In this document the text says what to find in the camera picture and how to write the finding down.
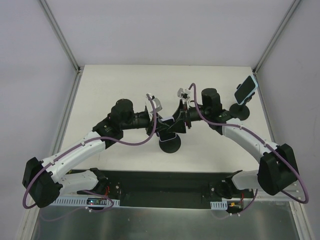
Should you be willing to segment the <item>phone with purple case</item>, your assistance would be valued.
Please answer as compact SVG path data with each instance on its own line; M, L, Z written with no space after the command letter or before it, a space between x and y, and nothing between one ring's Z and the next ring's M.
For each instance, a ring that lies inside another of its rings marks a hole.
M161 143L174 140L177 137L175 132L170 132L169 128L175 123L175 119L173 116L168 116L164 118L158 118L157 123L157 136L159 137L159 141Z

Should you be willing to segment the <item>black phone stand round base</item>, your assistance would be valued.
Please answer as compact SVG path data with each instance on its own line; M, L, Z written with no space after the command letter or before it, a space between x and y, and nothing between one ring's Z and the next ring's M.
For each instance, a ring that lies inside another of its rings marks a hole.
M177 136L176 138L167 141L159 141L159 147L163 152L173 154L180 149L181 138Z

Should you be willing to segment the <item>phone with blue case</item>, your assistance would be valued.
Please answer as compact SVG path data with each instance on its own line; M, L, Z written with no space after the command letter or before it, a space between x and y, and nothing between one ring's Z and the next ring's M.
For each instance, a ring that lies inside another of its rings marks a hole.
M242 84L240 84L234 97L238 105L242 105L258 88L258 83L253 75L249 75Z

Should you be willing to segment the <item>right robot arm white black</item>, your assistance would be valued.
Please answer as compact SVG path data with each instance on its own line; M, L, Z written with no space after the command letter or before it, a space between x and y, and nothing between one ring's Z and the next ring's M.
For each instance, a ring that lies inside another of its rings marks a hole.
M193 107L189 106L190 92L190 89L179 89L177 110L173 116L161 120L166 125L164 132L178 141L178 134L186 133L192 122L204 121L212 130L237 143L258 163L258 170L238 170L222 180L215 187L219 196L231 199L248 189L262 189L274 196L299 180L295 154L288 144L268 142L246 128L234 113L223 109L216 89L202 90L202 103L196 102Z

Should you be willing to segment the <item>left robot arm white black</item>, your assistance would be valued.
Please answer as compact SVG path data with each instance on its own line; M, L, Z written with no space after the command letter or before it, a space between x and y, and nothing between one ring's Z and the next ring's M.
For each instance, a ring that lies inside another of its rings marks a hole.
M60 195L77 191L102 194L106 183L97 169L86 170L82 174L68 172L115 143L132 147L146 144L156 133L157 114L162 110L161 102L156 97L147 94L146 98L148 104L145 110L138 113L134 112L129 99L118 100L109 115L73 146L42 160L36 157L29 159L22 178L25 187L22 206L26 210L44 208ZM133 129L146 129L147 139L140 142L123 141L124 131Z

